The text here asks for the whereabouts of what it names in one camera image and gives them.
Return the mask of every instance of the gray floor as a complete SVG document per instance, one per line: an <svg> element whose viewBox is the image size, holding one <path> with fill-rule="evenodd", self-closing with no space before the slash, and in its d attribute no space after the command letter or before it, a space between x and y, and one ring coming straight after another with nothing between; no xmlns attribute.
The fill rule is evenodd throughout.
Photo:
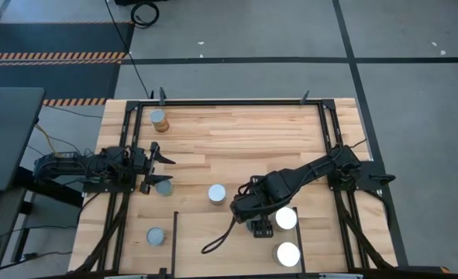
<svg viewBox="0 0 458 279"><path fill-rule="evenodd" d="M340 3L356 57L458 57L458 0ZM135 31L135 58L346 56L329 0L171 0L158 5L157 26ZM127 20L129 10L112 4L117 20ZM11 0L2 17L2 22L102 20L109 20L102 0ZM149 89L162 86L170 98L300 97L307 90L309 97L356 97L347 64L138 68ZM361 64L359 69L387 171L398 177L391 191L408 261L458 272L458 64ZM122 66L115 96L144 98L132 66ZM102 113L100 107L72 109ZM81 151L94 149L97 119L51 108L44 108L40 118L50 135ZM38 132L29 144L49 152ZM32 167L38 156L27 150L22 165ZM75 222L75 208L39 200L34 224ZM44 208L57 214L49 216ZM31 233L26 252L71 250L73 233ZM0 278L61 274L68 261L67 256L36 260Z"/></svg>

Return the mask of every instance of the orange and black stripe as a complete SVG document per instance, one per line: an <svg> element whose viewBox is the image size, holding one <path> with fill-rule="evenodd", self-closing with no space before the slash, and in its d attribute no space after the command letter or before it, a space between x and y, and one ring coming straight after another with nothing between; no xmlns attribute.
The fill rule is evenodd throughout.
<svg viewBox="0 0 458 279"><path fill-rule="evenodd" d="M0 66L40 66L70 64L121 64L120 60L72 60L72 61L33 61L33 62L0 62Z"/></svg>
<svg viewBox="0 0 458 279"><path fill-rule="evenodd" d="M48 106L104 105L108 98L65 98L44 100Z"/></svg>
<svg viewBox="0 0 458 279"><path fill-rule="evenodd" d="M124 59L125 52L76 52L76 53L0 53L0 60L114 60Z"/></svg>

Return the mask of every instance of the wooden tabletop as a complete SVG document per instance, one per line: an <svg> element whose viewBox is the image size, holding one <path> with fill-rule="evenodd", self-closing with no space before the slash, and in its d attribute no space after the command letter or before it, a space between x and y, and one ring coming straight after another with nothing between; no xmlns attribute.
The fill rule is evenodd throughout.
<svg viewBox="0 0 458 279"><path fill-rule="evenodd" d="M335 102L344 143L353 145L364 140L355 99L337 98ZM126 101L106 103L97 150L118 146L125 105ZM175 211L179 212L175 277L301 271L300 264L282 267L272 259L276 244L288 241L297 245L294 229L276 231L271 239L254 239L245 225L236 225L219 249L206 255L200 251L227 230L232 218L229 203L236 189L252 175L300 167L325 155L317 107L167 106L162 108L170 123L165 133L157 133L151 126L149 112L152 109L155 108L147 107L143 111L139 147L148 149L151 142L157 141L162 154L177 162L175 165L155 164L156 174L174 177L171 180L174 193L162 197L152 188L149 195L139 191L131 195L120 274L157 274L161 267L170 272ZM330 115L327 118L328 123L332 123ZM129 142L134 119L133 116L129 127ZM353 151L361 160L370 159L366 143ZM224 205L209 202L208 188L212 184L226 186ZM109 194L99 195L82 212L69 270L81 265L101 238L108 198ZM361 191L356 193L356 202L364 234L387 262L396 265L383 205ZM304 186L290 206L298 209L306 271L346 271L335 200L326 178ZM162 246L148 245L146 232L152 227L165 231ZM356 240L351 232L350 238L355 264L359 267ZM112 239L107 267L111 267L114 245L115 239Z"/></svg>

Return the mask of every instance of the white cylinder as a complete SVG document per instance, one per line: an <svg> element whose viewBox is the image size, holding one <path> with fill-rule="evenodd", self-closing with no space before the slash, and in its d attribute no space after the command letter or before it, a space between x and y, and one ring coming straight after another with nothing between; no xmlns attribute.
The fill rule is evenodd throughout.
<svg viewBox="0 0 458 279"><path fill-rule="evenodd" d="M277 231L293 229L298 223L298 215L292 208L283 207L270 218L272 226Z"/></svg>
<svg viewBox="0 0 458 279"><path fill-rule="evenodd" d="M213 205L223 205L226 196L226 189L223 185L214 184L208 190L208 198Z"/></svg>
<svg viewBox="0 0 458 279"><path fill-rule="evenodd" d="M293 267L301 258L299 249L293 243L277 244L273 250L274 261L283 267Z"/></svg>

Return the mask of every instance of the cable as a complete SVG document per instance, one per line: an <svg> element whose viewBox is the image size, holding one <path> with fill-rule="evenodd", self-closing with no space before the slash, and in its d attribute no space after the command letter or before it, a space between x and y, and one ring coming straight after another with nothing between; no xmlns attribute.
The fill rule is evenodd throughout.
<svg viewBox="0 0 458 279"><path fill-rule="evenodd" d="M119 30L119 27L117 26L117 22L115 21L115 18L113 17L112 11L110 10L110 5L108 4L106 0L104 1L106 4L106 8L108 9L108 13L110 14L110 17L112 18L113 26L115 27L115 30L119 34L120 40L122 41L123 46L125 47L125 49L127 50L127 53L130 56L130 61L132 62L134 66L134 70L136 71L137 77L139 78L139 81L141 82L141 85L143 86L144 92L146 93L146 97L150 98L150 93L148 93L148 90L146 89L146 85L144 85L143 79L141 78L141 75L139 74L139 71L137 70L136 62L134 62L133 55L130 53L130 49L127 46L126 41L123 39L122 34L120 33L120 30Z"/></svg>
<svg viewBox="0 0 458 279"><path fill-rule="evenodd" d="M61 157L61 155L53 147L53 144L51 143L50 136L48 135L48 133L46 133L46 131L43 128L41 128L41 126L39 124L36 124L35 127L39 131L41 131L43 133L43 135L46 137L46 140L48 141L48 144L50 145L51 150L55 153L55 156Z"/></svg>
<svg viewBox="0 0 458 279"><path fill-rule="evenodd" d="M101 193L96 193L96 195L94 195L91 198L89 198L88 201L85 202L84 205L82 205L81 210L79 210L79 213L77 214L77 224L81 220L81 214L82 214L82 211L84 210L84 208L86 207L86 205L88 205L90 202L92 202L92 200L94 200L96 197L98 197L99 194L101 194Z"/></svg>
<svg viewBox="0 0 458 279"><path fill-rule="evenodd" d="M84 157L89 157L88 155L93 155L93 152L89 149L89 148L86 148L84 149Z"/></svg>
<svg viewBox="0 0 458 279"><path fill-rule="evenodd" d="M236 219L232 217L232 221L230 222L230 226L227 229L226 233L222 234L222 236L220 236L218 239L215 239L211 241L210 243L208 243L206 246L204 246L203 249L201 249L201 253L202 254L211 253L215 251L217 248L219 248L226 241L227 237L229 236L235 224L236 224ZM215 243L217 244L214 247L212 247L211 249L208 249L210 246L212 246Z"/></svg>
<svg viewBox="0 0 458 279"><path fill-rule="evenodd" d="M30 149L32 149L32 150L36 151L37 153L41 154L41 156L44 156L44 154L41 151L39 151L36 148L30 146L29 144L27 144L27 147L29 147Z"/></svg>
<svg viewBox="0 0 458 279"><path fill-rule="evenodd" d="M28 261L36 260L36 259L39 259L39 258L44 257L44 256L49 256L49 255L68 255L68 254L70 254L70 253L72 253L72 251L69 251L69 252L48 252L48 253L42 253L42 254L37 255L37 256L35 256L34 258L30 258L30 259L28 259L28 260L22 260L22 261L19 261L19 262L17 262L17 263L11 263L11 264L7 264L7 265L5 265L5 266L2 266L2 267L0 267L0 270L4 270L4 269L10 268L10 267L14 267L14 266L19 265L19 264L24 264L24 263L26 263L26 262L28 262Z"/></svg>
<svg viewBox="0 0 458 279"><path fill-rule="evenodd" d="M41 228L76 229L77 227L76 226L50 226L50 225L45 225L45 226L34 226L34 227L27 227L27 228L21 228L21 229L14 229L14 230L11 230L9 232L5 232L5 233L1 234L0 235L0 239L3 236L6 236L6 235L9 235L9 234L12 234L14 232L18 232L18 231L21 231L21 230L24 230L24 229L41 229Z"/></svg>
<svg viewBox="0 0 458 279"><path fill-rule="evenodd" d="M57 109L57 110L61 110L61 111L64 111L64 112L69 112L69 113L72 113L72 114L75 114L75 115L79 115L79 116L91 117L91 118L97 118L97 119L103 119L101 116L96 116L96 115L85 115L85 114L78 113L78 112L72 112L71 110L68 110L68 109L53 107L53 106L51 106L51 105L44 105L44 106L46 106L47 108Z"/></svg>
<svg viewBox="0 0 458 279"><path fill-rule="evenodd" d="M366 142L367 140L368 140L368 139L363 139L362 141L356 143L355 145L350 146L350 149L352 149L352 148L354 148L354 147L356 147L356 146L359 146L361 143L364 143L364 142Z"/></svg>
<svg viewBox="0 0 458 279"><path fill-rule="evenodd" d="M136 15L137 9L140 7L148 5L149 7L153 8L155 11L155 16L154 19L150 22L145 22L143 21L138 15ZM155 24L160 17L160 10L158 9L158 6L156 6L152 2L142 2L134 6L133 10L130 12L130 18L134 22L134 25L136 28L139 29L146 29L148 27L151 27L153 24Z"/></svg>
<svg viewBox="0 0 458 279"><path fill-rule="evenodd" d="M49 136L49 138L50 138L50 139L53 139L53 140L56 140L56 141L59 141L59 142L61 142L61 143L66 143L66 144L68 144L69 146L72 146L73 148L76 149L77 153L79 153L79 156L82 156L81 151L79 151L79 149L78 149L74 144L69 143L68 141L64 141L63 139L58 139L58 138L53 137L53 136Z"/></svg>

